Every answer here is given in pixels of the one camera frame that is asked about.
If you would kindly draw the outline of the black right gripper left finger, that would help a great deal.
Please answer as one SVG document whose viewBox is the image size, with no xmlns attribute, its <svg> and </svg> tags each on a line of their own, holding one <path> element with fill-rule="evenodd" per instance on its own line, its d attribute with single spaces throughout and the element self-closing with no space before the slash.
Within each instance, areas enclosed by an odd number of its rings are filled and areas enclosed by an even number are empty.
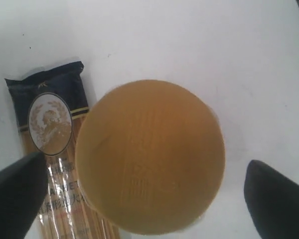
<svg viewBox="0 0 299 239">
<path fill-rule="evenodd" d="M 0 171 L 0 239 L 23 239 L 47 194 L 42 152 L 33 152 Z"/>
</svg>

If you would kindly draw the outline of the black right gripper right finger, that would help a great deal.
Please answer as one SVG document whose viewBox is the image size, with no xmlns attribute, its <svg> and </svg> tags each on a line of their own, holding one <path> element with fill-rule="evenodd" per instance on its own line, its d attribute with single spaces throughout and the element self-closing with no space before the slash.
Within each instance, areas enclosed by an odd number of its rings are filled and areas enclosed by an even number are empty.
<svg viewBox="0 0 299 239">
<path fill-rule="evenodd" d="M 247 166 L 244 198 L 263 239 L 299 239 L 299 185 L 259 160 Z"/>
</svg>

